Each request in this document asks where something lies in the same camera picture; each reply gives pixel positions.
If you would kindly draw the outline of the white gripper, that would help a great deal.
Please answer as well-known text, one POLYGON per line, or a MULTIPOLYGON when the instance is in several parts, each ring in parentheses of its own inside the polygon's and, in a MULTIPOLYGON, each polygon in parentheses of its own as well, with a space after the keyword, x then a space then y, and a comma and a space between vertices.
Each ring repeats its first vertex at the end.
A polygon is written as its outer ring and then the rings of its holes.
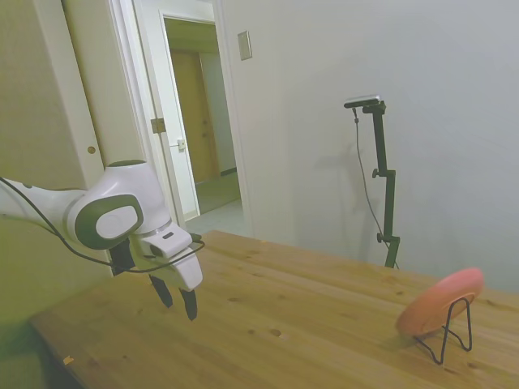
POLYGON ((180 288, 187 317, 198 316, 195 290, 203 273, 191 235, 179 227, 164 227, 145 234, 130 236, 131 256, 137 269, 150 274, 152 286, 166 308, 174 304, 166 284, 180 288))

